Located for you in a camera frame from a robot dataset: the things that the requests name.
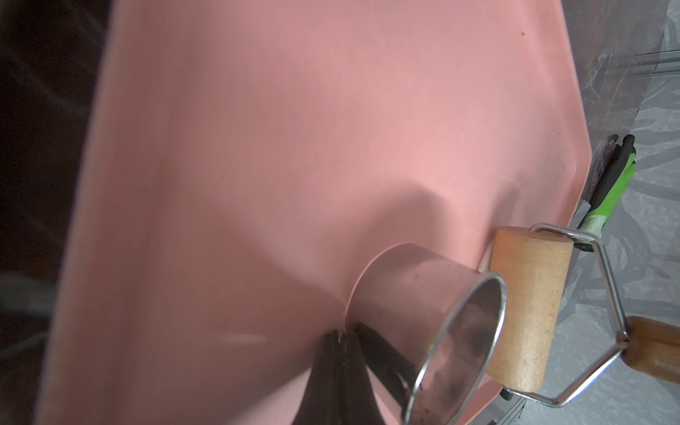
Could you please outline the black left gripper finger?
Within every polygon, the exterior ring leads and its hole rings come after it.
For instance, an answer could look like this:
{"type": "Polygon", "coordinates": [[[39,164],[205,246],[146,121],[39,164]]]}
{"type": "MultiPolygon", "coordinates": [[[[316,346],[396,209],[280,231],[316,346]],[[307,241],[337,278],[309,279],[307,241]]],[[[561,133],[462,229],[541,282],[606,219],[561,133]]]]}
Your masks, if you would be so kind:
{"type": "Polygon", "coordinates": [[[327,333],[314,360],[295,424],[384,423],[357,336],[327,333]]]}

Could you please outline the wooden rolling pin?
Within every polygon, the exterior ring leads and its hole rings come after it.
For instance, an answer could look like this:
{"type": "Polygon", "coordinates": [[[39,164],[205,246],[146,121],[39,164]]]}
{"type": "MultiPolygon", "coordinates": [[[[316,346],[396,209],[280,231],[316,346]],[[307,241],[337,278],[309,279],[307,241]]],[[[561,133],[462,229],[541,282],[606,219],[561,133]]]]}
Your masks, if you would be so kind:
{"type": "Polygon", "coordinates": [[[501,227],[489,260],[489,269],[506,283],[506,313],[487,373],[507,391],[546,407],[565,407],[618,359],[639,373],[678,383],[678,327],[625,314],[607,251],[598,237],[549,224],[501,227]],[[577,243],[591,247],[598,258],[616,341],[560,394],[547,397],[538,391],[577,243]]]}

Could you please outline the pink silicone mat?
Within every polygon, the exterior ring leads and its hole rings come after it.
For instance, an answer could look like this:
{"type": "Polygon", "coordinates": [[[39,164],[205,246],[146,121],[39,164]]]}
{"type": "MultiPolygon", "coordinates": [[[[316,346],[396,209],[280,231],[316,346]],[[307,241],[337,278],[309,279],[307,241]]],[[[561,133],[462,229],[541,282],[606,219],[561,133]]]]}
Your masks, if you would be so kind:
{"type": "Polygon", "coordinates": [[[570,223],[559,1],[117,1],[38,424],[289,424],[400,243],[476,267],[570,223]]]}

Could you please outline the white dough ball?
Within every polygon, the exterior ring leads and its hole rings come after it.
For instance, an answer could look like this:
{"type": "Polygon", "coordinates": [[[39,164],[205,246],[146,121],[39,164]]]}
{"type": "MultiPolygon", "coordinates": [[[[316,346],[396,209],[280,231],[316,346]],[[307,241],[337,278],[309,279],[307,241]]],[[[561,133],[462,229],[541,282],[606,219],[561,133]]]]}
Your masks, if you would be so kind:
{"type": "Polygon", "coordinates": [[[490,242],[485,249],[483,256],[478,264],[477,271],[485,273],[489,270],[494,242],[490,242]]]}

